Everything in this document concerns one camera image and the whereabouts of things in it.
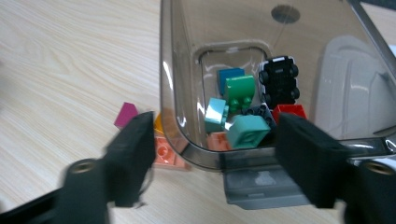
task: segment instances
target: clear plastic bin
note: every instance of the clear plastic bin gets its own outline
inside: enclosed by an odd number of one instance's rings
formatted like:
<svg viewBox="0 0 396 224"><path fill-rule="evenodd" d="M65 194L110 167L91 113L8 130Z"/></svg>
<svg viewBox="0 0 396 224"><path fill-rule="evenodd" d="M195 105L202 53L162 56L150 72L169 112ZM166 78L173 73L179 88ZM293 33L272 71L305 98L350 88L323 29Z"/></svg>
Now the clear plastic bin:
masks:
<svg viewBox="0 0 396 224"><path fill-rule="evenodd" d="M210 97L220 98L219 69L244 68L257 80L259 63L279 55L299 67L298 104L334 138L373 138L396 126L396 60L359 1L163 0L161 19L163 130L196 167L277 165L270 145L207 149L204 118Z"/></svg>

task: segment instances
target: toy block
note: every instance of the toy block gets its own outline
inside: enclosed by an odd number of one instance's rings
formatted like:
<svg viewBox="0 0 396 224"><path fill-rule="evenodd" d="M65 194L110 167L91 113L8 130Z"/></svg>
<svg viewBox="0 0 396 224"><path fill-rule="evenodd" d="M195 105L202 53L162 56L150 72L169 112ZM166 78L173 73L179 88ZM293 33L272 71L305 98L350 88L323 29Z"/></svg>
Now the toy block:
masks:
<svg viewBox="0 0 396 224"><path fill-rule="evenodd" d="M190 170L190 166L173 151L166 138L155 136L156 159L154 167L174 170Z"/></svg>
<svg viewBox="0 0 396 224"><path fill-rule="evenodd" d="M271 128L261 116L237 115L233 117L227 139L232 148L256 147L270 131Z"/></svg>
<svg viewBox="0 0 396 224"><path fill-rule="evenodd" d="M158 133L163 134L163 124L161 121L161 113L159 113L157 118L154 120L154 130Z"/></svg>
<svg viewBox="0 0 396 224"><path fill-rule="evenodd" d="M279 123L280 113L294 114L306 119L306 115L302 105L277 105L272 113L276 123Z"/></svg>
<svg viewBox="0 0 396 224"><path fill-rule="evenodd" d="M245 75L245 70L242 68L228 68L218 71L219 93L224 95L225 80L230 77L242 77Z"/></svg>
<svg viewBox="0 0 396 224"><path fill-rule="evenodd" d="M137 109L134 104L124 102L120 113L117 115L116 120L114 121L114 125L122 129L128 122L137 115Z"/></svg>
<svg viewBox="0 0 396 224"><path fill-rule="evenodd" d="M265 135L262 141L259 143L259 146L267 145L274 143L276 140L276 122L271 114L270 108L266 103L262 103L261 105L252 106L248 109L242 109L242 115L255 115L261 116L268 126L271 128L271 131Z"/></svg>
<svg viewBox="0 0 396 224"><path fill-rule="evenodd" d="M205 130L207 133L217 133L224 130L228 116L228 106L225 100L210 98L205 113Z"/></svg>
<svg viewBox="0 0 396 224"><path fill-rule="evenodd" d="M249 108L255 92L253 75L226 78L224 99L230 107L230 112Z"/></svg>
<svg viewBox="0 0 396 224"><path fill-rule="evenodd" d="M231 149L226 133L211 133L206 138L207 147L213 151L228 151Z"/></svg>
<svg viewBox="0 0 396 224"><path fill-rule="evenodd" d="M242 109L241 113L243 115L256 115L261 116L265 122L267 122L268 126L270 126L271 130L276 128L276 122L271 114L270 109L266 103L262 103L261 105L252 106L248 109Z"/></svg>

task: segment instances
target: white plastic part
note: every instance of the white plastic part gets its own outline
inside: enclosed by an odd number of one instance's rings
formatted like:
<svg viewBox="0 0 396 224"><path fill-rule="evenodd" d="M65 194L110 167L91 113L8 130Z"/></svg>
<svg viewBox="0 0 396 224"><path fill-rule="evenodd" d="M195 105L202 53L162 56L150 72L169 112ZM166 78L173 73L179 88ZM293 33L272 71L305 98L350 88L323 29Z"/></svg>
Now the white plastic part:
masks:
<svg viewBox="0 0 396 224"><path fill-rule="evenodd" d="M338 139L373 137L396 125L395 83L366 44L343 35L326 47L313 121Z"/></svg>

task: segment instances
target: wooden surface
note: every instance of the wooden surface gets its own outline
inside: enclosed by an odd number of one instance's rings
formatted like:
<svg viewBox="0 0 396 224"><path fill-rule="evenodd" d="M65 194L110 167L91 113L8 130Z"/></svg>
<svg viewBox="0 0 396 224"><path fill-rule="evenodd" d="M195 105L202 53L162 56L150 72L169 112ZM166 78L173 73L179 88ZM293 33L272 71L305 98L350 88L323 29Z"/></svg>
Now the wooden surface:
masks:
<svg viewBox="0 0 396 224"><path fill-rule="evenodd" d="M366 5L389 44L396 12ZM123 102L159 111L160 1L0 2L0 203L7 211L98 158ZM228 205L220 174L155 170L147 206L113 223L337 223L310 205L245 211Z"/></svg>

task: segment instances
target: red lego brick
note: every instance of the red lego brick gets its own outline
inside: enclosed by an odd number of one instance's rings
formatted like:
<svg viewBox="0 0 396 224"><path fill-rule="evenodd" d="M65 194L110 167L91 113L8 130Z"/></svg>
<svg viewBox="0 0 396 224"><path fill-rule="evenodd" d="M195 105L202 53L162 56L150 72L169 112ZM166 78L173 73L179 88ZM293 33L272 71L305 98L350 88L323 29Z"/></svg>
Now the red lego brick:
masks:
<svg viewBox="0 0 396 224"><path fill-rule="evenodd" d="M117 115L116 121L114 121L114 125L116 125L117 128L122 129L137 114L137 109L134 104L125 102L122 105L120 113Z"/></svg>
<svg viewBox="0 0 396 224"><path fill-rule="evenodd" d="M276 123L279 121L280 113L289 113L306 119L304 108L302 105L277 105L272 114Z"/></svg>
<svg viewBox="0 0 396 224"><path fill-rule="evenodd" d="M207 147L213 151L228 151L231 146L228 143L226 133L211 133L207 138Z"/></svg>
<svg viewBox="0 0 396 224"><path fill-rule="evenodd" d="M165 137L159 135L155 136L155 147L157 157L154 162L154 167L182 171L190 170L191 167L175 154Z"/></svg>

